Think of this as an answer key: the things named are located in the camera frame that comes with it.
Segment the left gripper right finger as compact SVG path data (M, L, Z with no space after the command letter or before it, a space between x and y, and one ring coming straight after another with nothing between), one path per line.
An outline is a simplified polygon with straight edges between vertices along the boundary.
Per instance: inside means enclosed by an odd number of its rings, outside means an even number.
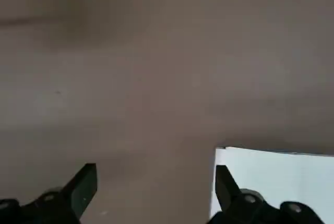
M307 205L287 201L275 208L256 191L242 190L225 165L216 166L215 193L221 210L208 221L211 224L319 224L323 221Z

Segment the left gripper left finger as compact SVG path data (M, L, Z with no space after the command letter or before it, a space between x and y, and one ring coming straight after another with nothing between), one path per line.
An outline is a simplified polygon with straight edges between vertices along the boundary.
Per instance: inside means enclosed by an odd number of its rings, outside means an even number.
M26 205L1 199L1 223L80 223L97 189L97 165L87 163L59 191L46 192Z

